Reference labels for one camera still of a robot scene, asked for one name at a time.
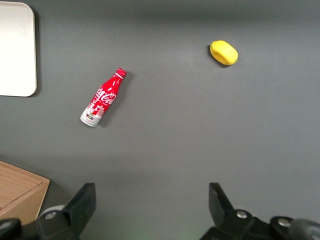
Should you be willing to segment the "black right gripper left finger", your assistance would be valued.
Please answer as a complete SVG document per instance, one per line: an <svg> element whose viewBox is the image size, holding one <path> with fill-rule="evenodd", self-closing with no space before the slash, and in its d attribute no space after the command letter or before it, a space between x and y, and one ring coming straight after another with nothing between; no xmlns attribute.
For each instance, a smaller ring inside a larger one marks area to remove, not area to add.
<svg viewBox="0 0 320 240"><path fill-rule="evenodd" d="M38 217L39 239L78 240L96 208L96 185L85 183L66 205L51 207Z"/></svg>

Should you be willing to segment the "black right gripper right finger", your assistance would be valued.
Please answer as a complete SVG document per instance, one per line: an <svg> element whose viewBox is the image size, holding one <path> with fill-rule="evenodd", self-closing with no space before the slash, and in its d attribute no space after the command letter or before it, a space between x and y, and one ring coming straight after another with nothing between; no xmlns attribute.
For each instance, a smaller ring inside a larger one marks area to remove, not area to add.
<svg viewBox="0 0 320 240"><path fill-rule="evenodd" d="M270 226L248 211L235 209L217 182L209 184L208 207L214 226L202 240L271 240Z"/></svg>

